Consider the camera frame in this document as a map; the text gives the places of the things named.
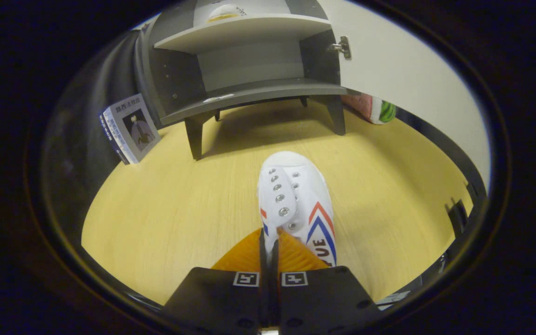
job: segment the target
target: wooden floor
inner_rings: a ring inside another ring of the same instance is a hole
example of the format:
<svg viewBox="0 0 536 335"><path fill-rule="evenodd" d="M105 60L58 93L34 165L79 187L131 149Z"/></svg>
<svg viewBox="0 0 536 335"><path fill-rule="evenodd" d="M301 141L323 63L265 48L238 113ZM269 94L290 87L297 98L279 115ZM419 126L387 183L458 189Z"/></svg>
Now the wooden floor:
<svg viewBox="0 0 536 335"><path fill-rule="evenodd" d="M305 155L325 176L339 264L375 301L413 280L453 241L445 205L462 199L472 209L460 170L402 121L376 126L345 111L347 135L338 136L314 101L221 114L204 125L204 159L192 159L183 123L164 128L140 164L115 168L87 214L85 250L157 303L192 267L211 267L260 227L258 173L277 151Z"/></svg>

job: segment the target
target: book cover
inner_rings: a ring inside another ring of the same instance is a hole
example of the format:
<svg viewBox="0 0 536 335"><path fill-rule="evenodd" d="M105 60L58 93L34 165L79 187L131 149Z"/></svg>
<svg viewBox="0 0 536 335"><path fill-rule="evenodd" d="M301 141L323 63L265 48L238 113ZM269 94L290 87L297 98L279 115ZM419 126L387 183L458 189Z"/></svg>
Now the book cover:
<svg viewBox="0 0 536 335"><path fill-rule="evenodd" d="M130 163L138 163L160 141L141 94L106 109L104 118L117 145Z"/></svg>
<svg viewBox="0 0 536 335"><path fill-rule="evenodd" d="M109 142L111 143L111 147L113 147L113 151L115 151L117 153L117 155L119 156L119 158L121 158L121 161L125 165L128 165L129 161L127 160L127 158L125 157L125 155L123 154L121 149L119 149L119 146L117 145L117 142L115 142L115 139L111 135L111 132L109 131L107 122L105 121L105 118L102 115L102 113L103 112L98 113L98 121L100 122L100 126L102 127L102 131L105 133L105 136L109 139Z"/></svg>

